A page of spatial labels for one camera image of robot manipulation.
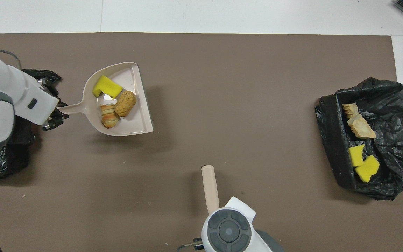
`brown table surface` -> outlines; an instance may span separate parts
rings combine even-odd
[[[403,251],[403,193],[340,188],[314,113],[367,77],[396,80],[390,37],[0,34],[0,49],[59,74],[68,104],[97,70],[138,63],[155,130],[106,136],[77,114],[41,132],[30,165],[0,181],[4,252],[174,252],[200,237],[206,164],[220,204],[250,205],[288,252]]]

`yellow sponge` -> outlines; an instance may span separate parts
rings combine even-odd
[[[112,97],[118,96],[122,91],[122,87],[114,83],[107,76],[102,75],[93,88],[94,96],[98,97],[101,92]]]
[[[365,145],[357,145],[349,148],[352,166],[361,166],[363,162],[363,148]]]
[[[368,183],[371,176],[376,174],[379,170],[379,161],[374,156],[368,156],[365,159],[365,163],[355,168],[357,175],[363,182]]]

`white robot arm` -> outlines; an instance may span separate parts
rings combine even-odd
[[[0,149],[10,138],[15,115],[41,125],[58,102],[32,76],[0,60]]]

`white dustpan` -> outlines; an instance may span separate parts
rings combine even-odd
[[[123,89],[133,92],[136,96],[136,105],[134,105],[128,116],[121,117],[117,125],[110,129],[105,128],[101,122],[102,113],[99,106],[116,103],[116,99],[106,100],[104,95],[99,97],[94,97],[93,95],[93,88],[102,75],[107,76]],[[84,113],[94,128],[107,135],[126,136],[153,131],[139,68],[133,62],[114,64],[95,72],[86,81],[82,101],[74,105],[60,107],[59,110],[67,115]]]

